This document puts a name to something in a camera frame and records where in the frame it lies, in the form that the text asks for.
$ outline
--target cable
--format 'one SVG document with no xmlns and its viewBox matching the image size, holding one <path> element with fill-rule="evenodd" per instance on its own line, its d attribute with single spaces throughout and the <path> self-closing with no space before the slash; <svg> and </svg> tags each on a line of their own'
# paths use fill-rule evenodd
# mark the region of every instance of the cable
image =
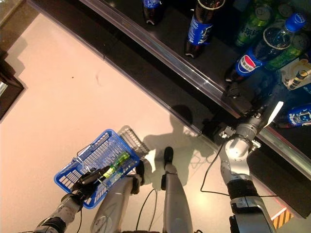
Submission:
<svg viewBox="0 0 311 233">
<path fill-rule="evenodd" d="M 205 180 L 206 180 L 206 177 L 207 177 L 207 174 L 208 174 L 208 171 L 210 170 L 210 168 L 213 166 L 213 164 L 215 163 L 215 161 L 217 160 L 218 156 L 219 156 L 219 153 L 220 151 L 222 150 L 224 144 L 222 144 L 215 156 L 215 158 L 213 159 L 213 161 L 210 163 L 210 165 L 208 166 L 206 172 L 205 172 L 205 175 L 204 175 L 204 179 L 203 179 L 203 183 L 202 183 L 202 186 L 200 188 L 200 191 L 203 192 L 203 193 L 215 193 L 215 194 L 220 194 L 220 195 L 224 195 L 224 196 L 227 196 L 227 197 L 230 197 L 229 194 L 226 194 L 226 193 L 220 193 L 220 192 L 214 192 L 214 191 L 205 191 L 203 190 L 203 186 L 205 184 Z M 260 198 L 272 198 L 272 197 L 278 197 L 278 195 L 268 195 L 268 196 L 259 196 Z"/>
<path fill-rule="evenodd" d="M 220 192 L 205 191 L 205 190 L 203 190 L 203 186 L 204 186 L 204 183 L 205 183 L 205 180 L 206 180 L 208 171 L 210 170 L 210 168 L 212 167 L 212 165 L 215 163 L 215 161 L 216 161 L 216 159 L 218 158 L 218 155 L 219 155 L 220 151 L 222 150 L 223 146 L 224 146 L 224 144 L 222 144 L 222 145 L 220 146 L 220 148 L 219 148 L 219 150 L 218 150 L 218 152 L 217 152 L 215 158 L 214 158 L 213 161 L 210 163 L 210 165 L 208 166 L 208 168 L 207 168 L 207 170 L 206 170 L 206 172 L 205 172 L 204 179 L 203 179 L 203 182 L 202 182 L 202 186 L 201 186 L 201 188 L 200 188 L 200 191 L 201 191 L 202 193 L 215 193 L 215 194 L 220 194 L 220 195 L 224 195 L 224 196 L 228 196 L 228 197 L 229 197 L 229 194 L 226 194 L 226 193 L 220 193 Z"/>
<path fill-rule="evenodd" d="M 82 209 L 80 210 L 80 225 L 79 225 L 77 233 L 79 232 L 79 230 L 81 228 L 81 224 L 82 224 Z"/>
<path fill-rule="evenodd" d="M 156 203 L 157 203 L 157 191 L 155 190 L 155 209 L 154 209 L 154 214 L 152 215 L 152 219 L 151 219 L 148 231 L 150 231 L 151 225 L 152 225 L 154 218 L 155 218 L 155 215 L 156 215 Z"/>
<path fill-rule="evenodd" d="M 153 216 L 152 216 L 152 220 L 151 220 L 151 223 L 150 223 L 150 226 L 149 226 L 149 230 L 150 230 L 150 228 L 151 228 L 152 222 L 153 222 L 153 220 L 154 220 L 154 218 L 155 218 L 155 214 L 156 214 L 157 191 L 156 191 L 155 189 L 152 189 L 152 190 L 149 192 L 149 194 L 147 195 L 147 197 L 146 197 L 144 203 L 143 203 L 142 206 L 141 206 L 141 209 L 140 209 L 140 212 L 139 212 L 139 216 L 138 216 L 138 219 L 137 219 L 137 224 L 136 224 L 136 229 L 135 229 L 136 231 L 137 231 L 137 229 L 138 229 L 138 224 L 139 224 L 141 212 L 142 212 L 142 210 L 143 210 L 143 208 L 144 208 L 144 206 L 145 206 L 145 204 L 146 204 L 146 201 L 148 200 L 150 194 L 151 194 L 153 191 L 155 191 L 155 209 L 154 209 L 154 214 L 153 214 Z"/>
</svg>

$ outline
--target shopping basket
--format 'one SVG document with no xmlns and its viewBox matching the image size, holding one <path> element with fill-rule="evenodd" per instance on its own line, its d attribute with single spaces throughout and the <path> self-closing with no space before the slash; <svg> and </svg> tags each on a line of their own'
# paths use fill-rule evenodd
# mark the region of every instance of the shopping basket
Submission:
<svg viewBox="0 0 311 233">
<path fill-rule="evenodd" d="M 116 172 L 102 181 L 93 195 L 84 202 L 87 209 L 94 208 L 107 194 L 109 188 L 121 177 L 136 167 L 139 158 L 127 143 L 113 130 L 104 131 L 89 146 L 58 172 L 54 181 L 67 193 L 74 183 L 92 168 L 103 168 L 114 164 L 122 153 L 128 153 L 130 157 L 120 165 Z"/>
</svg>

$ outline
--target bottle cap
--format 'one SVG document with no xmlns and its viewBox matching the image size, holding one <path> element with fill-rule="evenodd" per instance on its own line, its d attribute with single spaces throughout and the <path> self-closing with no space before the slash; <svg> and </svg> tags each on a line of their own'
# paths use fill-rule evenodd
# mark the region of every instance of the bottle cap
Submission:
<svg viewBox="0 0 311 233">
<path fill-rule="evenodd" d="M 293 33 L 299 31 L 305 24 L 306 18 L 301 13 L 294 13 L 285 21 L 285 27 Z"/>
</svg>

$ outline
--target floor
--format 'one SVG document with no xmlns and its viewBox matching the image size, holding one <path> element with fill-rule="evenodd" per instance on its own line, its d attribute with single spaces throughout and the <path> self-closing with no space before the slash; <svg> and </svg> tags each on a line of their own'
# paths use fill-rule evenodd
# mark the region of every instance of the floor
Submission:
<svg viewBox="0 0 311 233">
<path fill-rule="evenodd" d="M 173 163 L 188 198 L 193 229 L 230 232 L 229 198 L 199 191 L 217 151 L 214 144 L 194 136 L 119 71 L 42 15 L 8 54 L 6 61 L 26 90 L 0 124 L 1 232 L 30 231 L 48 217 L 65 194 L 54 183 L 54 175 L 102 131 L 118 131 L 124 125 L 131 126 L 151 150 L 147 159 L 156 170 L 146 172 L 147 184 L 138 195 L 131 196 L 122 229 L 135 229 L 145 197 L 152 188 L 160 187 L 163 170 L 158 158 L 165 147 L 172 146 Z M 219 167 L 217 160 L 205 189 L 226 192 Z M 271 194 L 260 183 L 255 184 L 260 195 Z M 158 192 L 153 231 L 162 231 L 164 195 L 164 191 Z M 139 229 L 148 229 L 154 202 L 152 194 Z M 270 216 L 284 208 L 277 198 L 265 198 L 265 203 Z M 80 232 L 89 232 L 96 210 L 83 210 Z M 66 232 L 77 231 L 79 218 Z"/>
</svg>

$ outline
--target blue label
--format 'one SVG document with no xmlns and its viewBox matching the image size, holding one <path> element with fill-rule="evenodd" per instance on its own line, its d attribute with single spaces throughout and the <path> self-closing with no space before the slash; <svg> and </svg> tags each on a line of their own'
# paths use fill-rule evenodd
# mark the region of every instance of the blue label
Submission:
<svg viewBox="0 0 311 233">
<path fill-rule="evenodd" d="M 142 0 L 144 7 L 157 8 L 160 5 L 160 0 Z"/>
<path fill-rule="evenodd" d="M 262 62 L 253 54 L 253 47 L 250 47 L 246 54 L 244 54 L 235 64 L 237 73 L 241 76 L 247 77 L 254 73 L 255 69 L 265 65 L 267 62 Z"/>
<path fill-rule="evenodd" d="M 206 44 L 205 42 L 208 38 L 212 26 L 213 25 L 211 23 L 199 23 L 193 16 L 189 28 L 188 41 L 193 45 Z"/>
<path fill-rule="evenodd" d="M 311 104 L 290 110 L 287 118 L 295 126 L 311 125 Z"/>
</svg>

